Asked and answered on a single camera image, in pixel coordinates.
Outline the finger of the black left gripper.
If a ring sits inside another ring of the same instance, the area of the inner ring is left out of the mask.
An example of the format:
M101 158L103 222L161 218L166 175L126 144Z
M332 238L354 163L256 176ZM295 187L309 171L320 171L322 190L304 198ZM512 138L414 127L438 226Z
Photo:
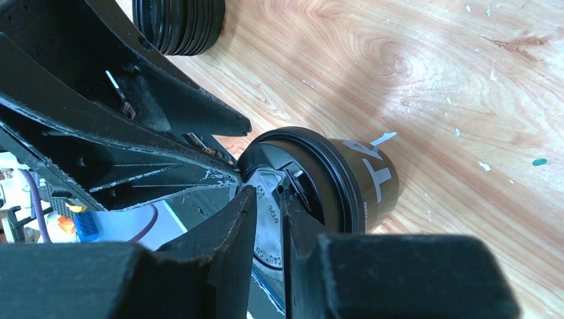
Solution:
M1 144L49 183L98 211L237 185L227 162L70 93L1 95Z
M2 1L1 32L85 98L113 76L137 121L154 130L219 136L251 131L247 117L147 43L115 1Z

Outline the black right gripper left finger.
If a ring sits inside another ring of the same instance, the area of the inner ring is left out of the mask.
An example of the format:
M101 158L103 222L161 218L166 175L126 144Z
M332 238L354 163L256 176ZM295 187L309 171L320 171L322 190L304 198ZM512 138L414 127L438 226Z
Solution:
M137 243L1 245L2 318L157 318L163 256Z

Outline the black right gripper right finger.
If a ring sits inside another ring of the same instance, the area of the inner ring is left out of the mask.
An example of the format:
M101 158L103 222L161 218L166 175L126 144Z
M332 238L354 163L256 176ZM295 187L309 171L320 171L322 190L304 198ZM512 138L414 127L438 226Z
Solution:
M287 318L519 318L486 245L464 235L330 233L281 196Z

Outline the clear brown plastic cup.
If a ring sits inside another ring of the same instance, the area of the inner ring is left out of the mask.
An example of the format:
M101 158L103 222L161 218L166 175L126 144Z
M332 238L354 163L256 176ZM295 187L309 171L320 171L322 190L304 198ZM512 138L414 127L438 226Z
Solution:
M392 213L400 182L391 159L377 146L357 140L329 140L352 182L351 232L369 234Z

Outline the black cup lid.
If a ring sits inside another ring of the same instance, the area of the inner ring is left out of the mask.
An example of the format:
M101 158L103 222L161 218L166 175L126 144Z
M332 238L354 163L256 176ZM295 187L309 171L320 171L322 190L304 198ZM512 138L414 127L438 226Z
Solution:
M290 126L261 134L248 145L237 166L242 185L257 191L257 266L282 271L281 201L286 192L330 232L365 230L360 185L345 155L355 143Z

